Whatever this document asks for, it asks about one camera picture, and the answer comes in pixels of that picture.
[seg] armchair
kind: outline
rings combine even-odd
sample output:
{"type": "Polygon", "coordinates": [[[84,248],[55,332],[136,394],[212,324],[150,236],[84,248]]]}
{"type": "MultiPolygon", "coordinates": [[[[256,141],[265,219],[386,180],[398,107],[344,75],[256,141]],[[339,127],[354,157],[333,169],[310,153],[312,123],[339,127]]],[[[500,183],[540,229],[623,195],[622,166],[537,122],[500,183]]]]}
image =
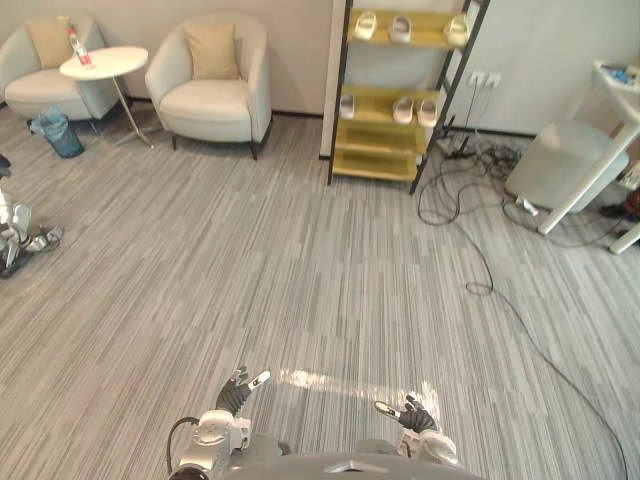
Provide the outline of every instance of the armchair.
{"type": "MultiPolygon", "coordinates": [[[[69,17],[87,50],[104,48],[95,21],[86,14],[69,17]]],[[[102,118],[118,101],[110,80],[76,82],[57,68],[42,69],[40,59],[24,25],[0,47],[0,98],[26,119],[56,105],[71,120],[102,118]]]]}
{"type": "Polygon", "coordinates": [[[254,17],[219,12],[180,24],[162,43],[145,77],[162,126],[176,135],[212,142],[257,146],[271,121],[267,31],[254,17]],[[192,80],[193,60],[185,24],[235,26],[237,80],[192,80]]]}

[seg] white side table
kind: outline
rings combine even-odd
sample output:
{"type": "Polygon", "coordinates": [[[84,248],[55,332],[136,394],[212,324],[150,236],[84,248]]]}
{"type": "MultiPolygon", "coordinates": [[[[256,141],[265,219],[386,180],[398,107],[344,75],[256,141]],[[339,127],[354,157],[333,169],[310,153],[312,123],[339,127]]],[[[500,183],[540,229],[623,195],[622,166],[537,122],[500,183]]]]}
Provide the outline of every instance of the white side table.
{"type": "Polygon", "coordinates": [[[92,66],[85,67],[80,63],[80,60],[74,56],[60,65],[60,73],[78,81],[103,80],[105,78],[111,78],[116,87],[116,91],[118,92],[118,96],[120,97],[122,107],[127,113],[129,122],[133,128],[133,131],[118,140],[116,145],[121,145],[138,137],[149,147],[153,148],[153,144],[147,138],[145,133],[156,132],[160,130],[160,127],[138,127],[133,119],[133,115],[131,115],[127,101],[124,98],[116,79],[116,77],[120,75],[133,72],[134,70],[143,67],[147,63],[149,52],[140,47],[111,47],[89,52],[89,56],[91,57],[92,66]]]}
{"type": "MultiPolygon", "coordinates": [[[[573,207],[580,197],[591,188],[598,177],[602,175],[607,167],[616,159],[620,153],[627,149],[633,140],[640,135],[640,85],[623,85],[616,82],[606,74],[602,68],[602,62],[594,62],[592,82],[599,85],[607,94],[609,102],[613,105],[619,117],[624,122],[624,128],[616,135],[598,161],[591,167],[591,170],[578,182],[571,193],[558,205],[549,216],[540,224],[538,231],[546,235],[556,224],[562,220],[567,212],[573,207]]],[[[625,235],[618,242],[611,246],[614,253],[622,252],[631,239],[640,235],[640,228],[635,228],[625,235]]]]}

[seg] table leg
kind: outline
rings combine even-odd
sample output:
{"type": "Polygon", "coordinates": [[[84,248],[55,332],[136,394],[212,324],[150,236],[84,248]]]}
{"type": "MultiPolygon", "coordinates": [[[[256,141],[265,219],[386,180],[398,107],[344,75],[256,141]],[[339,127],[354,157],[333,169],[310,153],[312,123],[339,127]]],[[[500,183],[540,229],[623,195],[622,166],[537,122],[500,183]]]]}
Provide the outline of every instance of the table leg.
{"type": "Polygon", "coordinates": [[[544,219],[544,222],[542,222],[538,227],[538,231],[543,235],[549,233],[551,229],[555,227],[560,220],[562,220],[567,212],[571,210],[571,207],[580,200],[580,197],[582,197],[582,195],[591,188],[598,177],[605,172],[607,167],[611,165],[618,155],[627,148],[638,133],[640,133],[639,125],[625,125],[624,128],[620,130],[620,133],[616,135],[616,138],[613,139],[609,148],[604,151],[598,161],[591,167],[589,172],[582,177],[571,193],[549,214],[547,218],[544,219]]]}
{"type": "Polygon", "coordinates": [[[129,110],[129,105],[127,105],[127,100],[124,98],[124,95],[122,95],[122,91],[120,90],[118,81],[116,80],[115,77],[112,77],[112,79],[113,79],[113,84],[116,87],[116,91],[118,92],[118,96],[120,97],[120,103],[122,103],[122,107],[124,108],[124,111],[126,112],[127,117],[129,117],[129,123],[131,123],[131,127],[133,128],[133,132],[127,134],[126,136],[118,140],[116,142],[116,145],[118,146],[122,145],[123,143],[129,142],[134,138],[138,137],[140,140],[146,143],[149,146],[149,148],[153,148],[153,143],[151,143],[151,141],[147,138],[147,136],[144,133],[156,132],[160,130],[160,128],[147,127],[147,128],[140,129],[138,127],[138,125],[136,124],[136,121],[133,119],[133,115],[131,115],[131,110],[129,110]]]}
{"type": "Polygon", "coordinates": [[[640,223],[625,233],[622,237],[616,240],[611,246],[609,250],[615,253],[616,255],[624,252],[628,247],[633,245],[635,242],[640,240],[640,223]]]}

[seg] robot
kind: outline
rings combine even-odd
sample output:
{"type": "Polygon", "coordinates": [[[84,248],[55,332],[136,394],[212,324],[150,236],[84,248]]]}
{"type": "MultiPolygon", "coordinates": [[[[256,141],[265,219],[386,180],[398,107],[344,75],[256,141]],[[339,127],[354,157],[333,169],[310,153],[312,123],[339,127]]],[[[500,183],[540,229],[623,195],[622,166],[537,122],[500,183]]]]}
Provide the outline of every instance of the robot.
{"type": "Polygon", "coordinates": [[[382,402],[375,409],[404,427],[397,448],[383,440],[359,442],[355,453],[315,456],[290,455],[286,444],[256,435],[251,421],[236,414],[251,392],[270,377],[268,371],[247,382],[246,368],[236,370],[218,395],[215,410],[197,419],[174,424],[167,442],[169,480],[482,480],[458,467],[455,444],[442,434],[424,407],[407,395],[400,412],[382,402]],[[182,423],[197,425],[191,442],[175,469],[171,465],[171,438],[182,423]]]}
{"type": "MultiPolygon", "coordinates": [[[[11,176],[11,162],[0,155],[0,179],[11,176]]],[[[31,209],[13,198],[0,186],[0,278],[9,278],[31,256],[57,248],[64,231],[62,227],[39,228],[31,234],[31,209]]]]}

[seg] wooden shelf board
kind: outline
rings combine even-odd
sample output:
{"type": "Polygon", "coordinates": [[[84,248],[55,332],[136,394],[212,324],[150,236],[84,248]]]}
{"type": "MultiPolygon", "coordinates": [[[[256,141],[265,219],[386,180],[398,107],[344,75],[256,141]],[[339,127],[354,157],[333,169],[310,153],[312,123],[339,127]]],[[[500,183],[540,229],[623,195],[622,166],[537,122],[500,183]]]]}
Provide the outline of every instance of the wooden shelf board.
{"type": "Polygon", "coordinates": [[[423,128],[397,129],[394,125],[338,120],[336,150],[370,155],[420,155],[427,148],[423,128]]]}
{"type": "Polygon", "coordinates": [[[395,11],[395,10],[373,10],[378,21],[378,28],[371,40],[360,40],[353,34],[360,14],[364,12],[362,9],[354,8],[351,10],[351,18],[349,19],[349,42],[371,43],[375,45],[402,45],[408,47],[436,47],[453,50],[455,47],[449,45],[444,36],[444,27],[455,16],[447,13],[426,13],[413,11],[395,11]],[[393,23],[396,15],[404,15],[411,19],[413,24],[411,43],[394,43],[389,38],[389,27],[393,23]]]}
{"type": "Polygon", "coordinates": [[[417,172],[416,158],[415,156],[385,158],[336,152],[332,172],[334,175],[351,177],[411,181],[417,172]]]}
{"type": "Polygon", "coordinates": [[[418,116],[415,109],[420,106],[420,102],[424,98],[428,98],[437,103],[438,92],[435,90],[403,90],[393,88],[372,88],[372,87],[342,87],[342,94],[351,94],[355,97],[356,114],[353,120],[345,120],[345,122],[372,122],[384,123],[390,128],[401,130],[407,128],[419,128],[424,130],[418,123],[418,116]],[[400,97],[413,98],[414,115],[411,123],[401,125],[393,120],[393,102],[400,97]]]}

